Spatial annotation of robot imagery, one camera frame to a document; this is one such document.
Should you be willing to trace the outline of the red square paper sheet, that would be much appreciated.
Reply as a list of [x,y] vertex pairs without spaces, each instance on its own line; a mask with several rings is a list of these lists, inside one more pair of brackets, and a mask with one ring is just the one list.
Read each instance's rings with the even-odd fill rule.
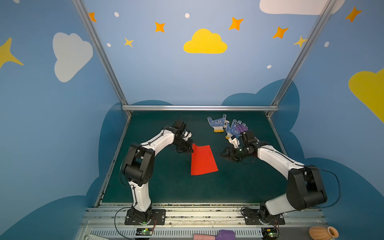
[[197,146],[193,144],[193,153],[191,154],[191,175],[200,176],[204,174],[217,172],[217,167],[211,146]]

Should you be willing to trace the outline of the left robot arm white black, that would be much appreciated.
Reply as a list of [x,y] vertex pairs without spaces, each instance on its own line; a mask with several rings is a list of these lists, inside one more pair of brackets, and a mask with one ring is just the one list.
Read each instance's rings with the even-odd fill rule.
[[169,145],[176,147],[178,153],[192,154],[192,133],[187,124],[176,121],[166,126],[150,140],[141,144],[132,144],[125,156],[120,173],[128,181],[132,195],[132,216],[141,222],[148,222],[152,217],[152,200],[149,194],[149,181],[153,176],[155,157]]

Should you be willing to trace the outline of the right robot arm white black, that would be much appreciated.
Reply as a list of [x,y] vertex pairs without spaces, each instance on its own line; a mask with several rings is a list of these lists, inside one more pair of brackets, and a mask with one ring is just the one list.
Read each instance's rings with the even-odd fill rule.
[[327,202],[328,196],[317,167],[289,158],[268,143],[259,141],[251,130],[242,132],[241,139],[242,145],[235,136],[230,137],[230,145],[223,150],[221,157],[238,163],[247,157],[255,157],[269,164],[287,179],[286,193],[261,203],[259,216],[275,217]]

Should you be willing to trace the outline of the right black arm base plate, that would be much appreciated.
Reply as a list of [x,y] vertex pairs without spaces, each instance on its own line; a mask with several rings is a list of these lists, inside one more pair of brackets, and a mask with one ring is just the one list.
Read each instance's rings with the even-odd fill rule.
[[240,210],[246,225],[285,225],[286,222],[282,214],[270,215],[266,210],[251,209],[248,207]]

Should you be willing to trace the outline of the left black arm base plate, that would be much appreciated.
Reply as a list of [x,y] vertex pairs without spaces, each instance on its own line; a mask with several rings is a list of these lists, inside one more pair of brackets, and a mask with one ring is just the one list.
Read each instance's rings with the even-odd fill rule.
[[164,225],[166,217],[165,209],[148,209],[146,212],[140,212],[136,209],[130,209],[125,217],[125,225],[128,226],[154,226]]

